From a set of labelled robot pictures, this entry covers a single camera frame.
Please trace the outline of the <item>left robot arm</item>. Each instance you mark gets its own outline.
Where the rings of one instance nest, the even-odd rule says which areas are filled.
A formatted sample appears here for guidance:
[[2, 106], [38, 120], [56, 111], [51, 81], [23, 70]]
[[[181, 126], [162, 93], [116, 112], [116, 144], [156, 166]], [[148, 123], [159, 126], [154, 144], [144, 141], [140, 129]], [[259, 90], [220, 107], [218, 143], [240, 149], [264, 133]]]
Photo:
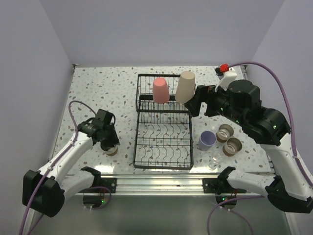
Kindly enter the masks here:
[[115, 130], [115, 115], [99, 109], [95, 117], [80, 123], [69, 142], [39, 170], [29, 170], [23, 178], [22, 203], [48, 217], [54, 217], [64, 202], [78, 192], [104, 189], [100, 171], [85, 166], [76, 175], [66, 175], [95, 144], [109, 155], [120, 144]]

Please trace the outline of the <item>steel cup cork base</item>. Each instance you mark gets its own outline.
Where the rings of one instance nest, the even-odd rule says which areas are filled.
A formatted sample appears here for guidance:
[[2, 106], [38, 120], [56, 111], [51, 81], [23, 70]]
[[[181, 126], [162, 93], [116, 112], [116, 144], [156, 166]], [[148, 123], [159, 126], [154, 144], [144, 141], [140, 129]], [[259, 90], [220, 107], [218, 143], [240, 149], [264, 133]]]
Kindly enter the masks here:
[[104, 153], [108, 156], [114, 156], [118, 152], [118, 146], [108, 148]]

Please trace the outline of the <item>purple plastic cup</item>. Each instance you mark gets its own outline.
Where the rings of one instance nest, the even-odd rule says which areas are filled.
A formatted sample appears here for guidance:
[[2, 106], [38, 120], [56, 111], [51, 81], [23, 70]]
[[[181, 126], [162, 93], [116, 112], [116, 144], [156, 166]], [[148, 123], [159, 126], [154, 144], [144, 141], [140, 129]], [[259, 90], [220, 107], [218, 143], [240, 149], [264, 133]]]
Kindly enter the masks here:
[[211, 131], [204, 131], [199, 137], [199, 149], [202, 151], [209, 150], [217, 141], [216, 135]]

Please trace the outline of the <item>beige plastic cup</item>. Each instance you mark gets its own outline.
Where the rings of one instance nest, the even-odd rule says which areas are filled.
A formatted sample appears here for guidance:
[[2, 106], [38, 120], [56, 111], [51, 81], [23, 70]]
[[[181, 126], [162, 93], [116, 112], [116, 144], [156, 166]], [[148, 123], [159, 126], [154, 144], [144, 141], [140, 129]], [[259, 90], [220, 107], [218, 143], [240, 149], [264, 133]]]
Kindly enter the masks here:
[[175, 94], [176, 102], [185, 104], [195, 93], [195, 74], [191, 71], [184, 71], [180, 74]]

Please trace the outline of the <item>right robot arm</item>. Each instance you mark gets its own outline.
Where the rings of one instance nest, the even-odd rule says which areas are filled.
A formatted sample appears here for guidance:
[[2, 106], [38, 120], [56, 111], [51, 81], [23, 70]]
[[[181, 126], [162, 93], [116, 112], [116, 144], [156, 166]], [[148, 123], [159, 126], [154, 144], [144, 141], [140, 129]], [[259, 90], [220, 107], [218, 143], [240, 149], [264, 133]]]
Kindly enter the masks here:
[[206, 103], [205, 116], [221, 115], [241, 126], [242, 131], [259, 144], [270, 157], [276, 175], [261, 176], [226, 167], [213, 184], [216, 193], [244, 189], [266, 197], [283, 212], [310, 213], [313, 209], [313, 187], [299, 153], [291, 147], [291, 128], [278, 110], [261, 105], [260, 89], [247, 80], [235, 80], [227, 89], [197, 86], [195, 95], [185, 103], [193, 117]]

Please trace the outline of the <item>red pink plastic cup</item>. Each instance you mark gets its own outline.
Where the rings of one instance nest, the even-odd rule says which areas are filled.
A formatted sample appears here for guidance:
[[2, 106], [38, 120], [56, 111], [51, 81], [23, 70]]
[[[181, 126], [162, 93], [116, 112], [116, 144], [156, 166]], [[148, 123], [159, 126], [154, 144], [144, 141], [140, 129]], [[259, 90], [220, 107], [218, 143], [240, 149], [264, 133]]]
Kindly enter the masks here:
[[170, 99], [168, 84], [162, 77], [158, 77], [153, 82], [153, 101], [158, 104], [167, 103]]

